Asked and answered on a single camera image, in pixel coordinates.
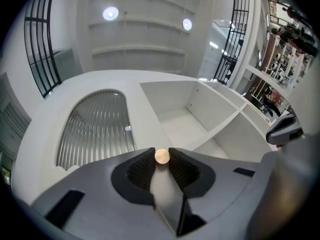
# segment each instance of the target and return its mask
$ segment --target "black metal grille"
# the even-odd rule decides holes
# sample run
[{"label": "black metal grille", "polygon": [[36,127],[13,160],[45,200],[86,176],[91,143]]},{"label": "black metal grille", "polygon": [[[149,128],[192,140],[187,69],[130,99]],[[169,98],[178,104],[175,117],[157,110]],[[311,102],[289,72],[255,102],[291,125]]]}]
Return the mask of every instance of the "black metal grille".
[{"label": "black metal grille", "polygon": [[24,42],[33,78],[42,96],[61,84],[50,34],[52,0],[29,0],[24,18]]},{"label": "black metal grille", "polygon": [[139,188],[150,191],[151,179],[156,169],[155,154],[150,153],[136,161],[126,171],[128,179]]},{"label": "black metal grille", "polygon": [[169,169],[181,191],[200,177],[200,169],[194,164],[171,152]]},{"label": "black metal grille", "polygon": [[226,85],[244,44],[249,16],[249,0],[233,0],[232,18],[219,65],[213,79]]}]

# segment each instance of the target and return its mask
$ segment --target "recessed light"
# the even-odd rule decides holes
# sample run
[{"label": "recessed light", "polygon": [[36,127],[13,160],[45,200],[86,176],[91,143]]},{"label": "recessed light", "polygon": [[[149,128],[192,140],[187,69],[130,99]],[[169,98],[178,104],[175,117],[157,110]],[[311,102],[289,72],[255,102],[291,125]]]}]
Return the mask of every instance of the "recessed light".
[{"label": "recessed light", "polygon": [[192,28],[192,22],[190,19],[188,18],[185,18],[183,21],[182,21],[182,26],[185,30],[189,31],[191,28]]},{"label": "recessed light", "polygon": [[103,18],[106,21],[113,21],[118,17],[118,15],[119,15],[119,10],[117,7],[114,7],[114,6],[108,7],[103,11],[103,14],[102,14]]}]

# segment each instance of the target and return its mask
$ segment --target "glass window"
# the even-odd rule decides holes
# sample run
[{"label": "glass window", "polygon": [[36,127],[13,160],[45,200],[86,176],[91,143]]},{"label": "glass window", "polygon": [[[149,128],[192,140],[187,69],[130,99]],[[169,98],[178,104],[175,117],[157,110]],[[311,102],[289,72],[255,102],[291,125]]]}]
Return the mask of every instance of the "glass window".
[{"label": "glass window", "polygon": [[285,25],[288,24],[288,22],[286,22],[285,20],[279,19],[279,23],[278,24],[281,25],[281,26],[285,26]]},{"label": "glass window", "polygon": [[277,4],[274,2],[269,2],[270,14],[272,16],[277,16]]},{"label": "glass window", "polygon": [[1,166],[1,174],[3,177],[3,180],[6,184],[10,185],[11,182],[11,172],[9,170],[7,170],[6,168],[4,168],[3,166]]},{"label": "glass window", "polygon": [[271,21],[272,23],[277,23],[277,24],[278,24],[278,18],[277,18],[277,17],[270,16],[270,21]]}]

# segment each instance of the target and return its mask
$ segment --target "ceiling light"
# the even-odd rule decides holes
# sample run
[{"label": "ceiling light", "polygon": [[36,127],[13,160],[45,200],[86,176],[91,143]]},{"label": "ceiling light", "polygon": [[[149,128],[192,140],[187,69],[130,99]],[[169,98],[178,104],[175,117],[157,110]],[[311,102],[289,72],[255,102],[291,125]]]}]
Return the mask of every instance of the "ceiling light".
[{"label": "ceiling light", "polygon": [[192,28],[192,22],[190,19],[188,18],[185,18],[183,21],[182,21],[182,26],[185,30],[189,31],[191,28]]},{"label": "ceiling light", "polygon": [[116,7],[108,7],[107,9],[105,9],[103,11],[103,18],[106,20],[106,21],[113,21],[115,20],[119,15],[119,10],[116,8]]},{"label": "ceiling light", "polygon": [[213,48],[218,49],[218,45],[217,45],[217,44],[215,44],[214,42],[210,42],[209,44],[210,44]]}]

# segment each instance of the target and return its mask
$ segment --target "ribbed glass panel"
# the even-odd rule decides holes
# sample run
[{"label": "ribbed glass panel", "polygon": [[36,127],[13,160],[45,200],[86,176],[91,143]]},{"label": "ribbed glass panel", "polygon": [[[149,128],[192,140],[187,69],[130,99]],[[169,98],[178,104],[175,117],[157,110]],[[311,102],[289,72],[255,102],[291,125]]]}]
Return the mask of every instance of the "ribbed glass panel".
[{"label": "ribbed glass panel", "polygon": [[68,170],[136,150],[125,96],[102,90],[72,110],[61,137],[56,165]]}]

